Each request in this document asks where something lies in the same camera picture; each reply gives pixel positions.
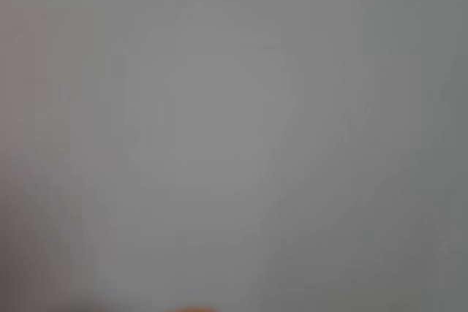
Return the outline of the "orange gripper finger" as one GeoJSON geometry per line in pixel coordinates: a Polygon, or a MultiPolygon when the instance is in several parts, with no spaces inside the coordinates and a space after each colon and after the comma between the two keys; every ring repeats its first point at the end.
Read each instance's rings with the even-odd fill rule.
{"type": "Polygon", "coordinates": [[[171,312],[219,312],[219,309],[209,305],[183,305],[172,308],[171,312]]]}

